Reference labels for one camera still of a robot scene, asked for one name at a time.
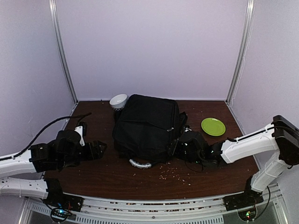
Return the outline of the black student backpack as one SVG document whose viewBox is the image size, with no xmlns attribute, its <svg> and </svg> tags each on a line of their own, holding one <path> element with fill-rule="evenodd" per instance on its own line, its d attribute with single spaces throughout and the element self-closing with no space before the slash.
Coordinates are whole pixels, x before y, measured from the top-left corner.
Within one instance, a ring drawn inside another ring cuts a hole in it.
<svg viewBox="0 0 299 224">
<path fill-rule="evenodd" d="M 116 117 L 114 148 L 139 169 L 168 162 L 167 147 L 180 138 L 187 119 L 175 100 L 134 94 Z"/>
</svg>

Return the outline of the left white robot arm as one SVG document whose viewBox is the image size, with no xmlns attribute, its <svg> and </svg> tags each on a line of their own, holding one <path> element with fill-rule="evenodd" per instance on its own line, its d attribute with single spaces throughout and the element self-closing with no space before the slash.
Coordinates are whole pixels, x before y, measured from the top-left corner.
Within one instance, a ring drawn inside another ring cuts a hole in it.
<svg viewBox="0 0 299 224">
<path fill-rule="evenodd" d="M 25 180 L 15 178 L 15 175 L 76 167 L 82 161 L 101 159 L 106 148 L 107 145 L 101 141 L 86 143 L 79 127 L 59 131 L 56 139 L 49 143 L 32 145 L 24 152 L 0 158 L 0 193 L 40 198 L 63 207 L 67 203 L 67 196 L 63 193 L 59 180 Z"/>
</svg>

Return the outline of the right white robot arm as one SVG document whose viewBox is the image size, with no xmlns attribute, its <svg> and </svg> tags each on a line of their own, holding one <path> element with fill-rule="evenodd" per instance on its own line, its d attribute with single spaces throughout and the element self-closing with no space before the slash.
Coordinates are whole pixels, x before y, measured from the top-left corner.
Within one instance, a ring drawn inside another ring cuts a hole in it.
<svg viewBox="0 0 299 224">
<path fill-rule="evenodd" d="M 239 201 L 244 206 L 251 205 L 257 193 L 263 192 L 286 169 L 298 165 L 299 129 L 295 125 L 277 115 L 258 131 L 211 145 L 201 133 L 187 127 L 168 147 L 170 155 L 203 167 L 221 167 L 267 151 L 274 153 L 264 168 L 247 180 L 246 191 L 240 194 Z"/>
</svg>

